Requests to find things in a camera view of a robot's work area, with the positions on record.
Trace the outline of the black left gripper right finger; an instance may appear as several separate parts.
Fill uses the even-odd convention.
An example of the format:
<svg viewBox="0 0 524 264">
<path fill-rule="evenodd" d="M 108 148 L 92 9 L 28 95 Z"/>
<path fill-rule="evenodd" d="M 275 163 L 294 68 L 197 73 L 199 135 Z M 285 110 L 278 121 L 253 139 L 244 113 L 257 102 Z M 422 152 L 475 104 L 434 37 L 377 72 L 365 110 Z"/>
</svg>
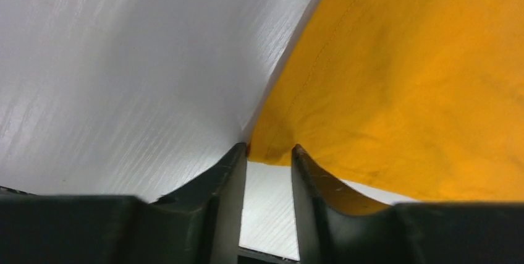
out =
<svg viewBox="0 0 524 264">
<path fill-rule="evenodd" d="M 292 149 L 302 263 L 522 263 L 522 203 L 396 203 L 369 198 Z"/>
</svg>

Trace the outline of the yellow t shirt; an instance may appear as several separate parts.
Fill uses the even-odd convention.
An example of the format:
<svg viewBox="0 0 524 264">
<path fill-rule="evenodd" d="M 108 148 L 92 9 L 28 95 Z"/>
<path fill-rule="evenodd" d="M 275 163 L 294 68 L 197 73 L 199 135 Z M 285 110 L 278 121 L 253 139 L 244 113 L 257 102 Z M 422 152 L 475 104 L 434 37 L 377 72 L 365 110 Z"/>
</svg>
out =
<svg viewBox="0 0 524 264">
<path fill-rule="evenodd" d="M 523 200 L 523 0 L 321 0 L 250 161 L 301 145 L 339 179 L 422 201 Z"/>
</svg>

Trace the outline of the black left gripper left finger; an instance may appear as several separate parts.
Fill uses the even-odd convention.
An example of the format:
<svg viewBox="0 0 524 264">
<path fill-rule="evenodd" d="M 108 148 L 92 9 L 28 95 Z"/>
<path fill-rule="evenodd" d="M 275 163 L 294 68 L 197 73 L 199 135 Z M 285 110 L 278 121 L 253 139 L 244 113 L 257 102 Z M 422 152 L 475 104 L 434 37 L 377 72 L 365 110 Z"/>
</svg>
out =
<svg viewBox="0 0 524 264">
<path fill-rule="evenodd" d="M 247 145 L 148 203 L 132 195 L 1 194 L 2 263 L 236 263 Z"/>
</svg>

